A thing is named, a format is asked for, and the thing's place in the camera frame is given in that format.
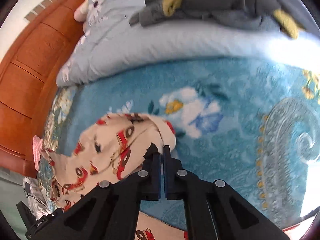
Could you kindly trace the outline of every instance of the floral blanket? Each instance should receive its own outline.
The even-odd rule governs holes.
[[[320,202],[318,83],[316,73],[254,59],[147,66],[61,90],[45,146],[71,155],[80,133],[105,113],[162,116],[176,130],[172,156],[185,169],[225,180],[285,228]],[[38,176],[46,195],[52,173],[43,159]],[[186,228],[182,201],[143,202],[141,211]]]

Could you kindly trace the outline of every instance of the paisley pattern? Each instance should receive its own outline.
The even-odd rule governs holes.
[[[45,141],[71,155],[80,133],[107,112],[160,115],[173,125],[172,155],[185,169],[207,181],[224,179],[285,228],[320,205],[315,194],[320,185],[310,180],[320,176],[320,105],[302,87],[306,73],[301,69],[263,60],[146,66],[81,86],[62,113],[55,103]],[[41,160],[39,180],[47,190],[50,176]],[[186,228],[182,201],[143,202],[141,210]]]

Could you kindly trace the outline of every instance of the silver screw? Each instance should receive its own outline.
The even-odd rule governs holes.
[[[224,187],[226,185],[226,183],[221,179],[216,180],[215,184],[217,187]]]
[[[139,175],[140,177],[146,177],[146,176],[148,176],[148,172],[145,171],[145,170],[141,170],[141,171],[138,172],[138,175]]]
[[[109,187],[109,185],[110,185],[110,182],[107,181],[107,180],[103,180],[103,181],[99,182],[99,186],[102,187],[102,188]]]
[[[186,170],[178,170],[178,172],[177,172],[177,174],[179,175],[179,176],[186,176],[186,174],[187,174],[187,171]]]

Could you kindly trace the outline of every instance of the wooden bed frame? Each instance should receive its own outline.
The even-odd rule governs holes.
[[[73,18],[84,0],[56,0],[19,35],[0,63],[0,166],[36,177],[34,135],[42,137],[56,76],[83,35]]]

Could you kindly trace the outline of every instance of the white wall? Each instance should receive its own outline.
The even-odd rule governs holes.
[[[24,18],[43,0],[19,0],[0,28],[0,61],[21,31],[28,25]]]

